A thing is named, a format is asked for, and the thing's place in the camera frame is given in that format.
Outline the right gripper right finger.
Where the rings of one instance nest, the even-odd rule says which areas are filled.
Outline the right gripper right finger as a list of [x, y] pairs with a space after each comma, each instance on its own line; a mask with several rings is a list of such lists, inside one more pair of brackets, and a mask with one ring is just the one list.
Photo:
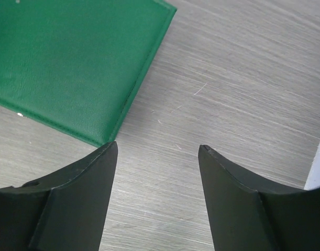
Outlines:
[[208, 145], [198, 163], [215, 250], [320, 250], [320, 187], [269, 180]]

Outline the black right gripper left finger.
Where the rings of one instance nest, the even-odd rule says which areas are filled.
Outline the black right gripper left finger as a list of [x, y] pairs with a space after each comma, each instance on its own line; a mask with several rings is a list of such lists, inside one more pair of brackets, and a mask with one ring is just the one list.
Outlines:
[[0, 188], [0, 250], [98, 250], [116, 142], [20, 187]]

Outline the green jewelry box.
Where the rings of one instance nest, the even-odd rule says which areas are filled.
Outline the green jewelry box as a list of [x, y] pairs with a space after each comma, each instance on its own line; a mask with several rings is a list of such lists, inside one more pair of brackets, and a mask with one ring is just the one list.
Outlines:
[[0, 1], [0, 105], [114, 141], [175, 15], [166, 1]]

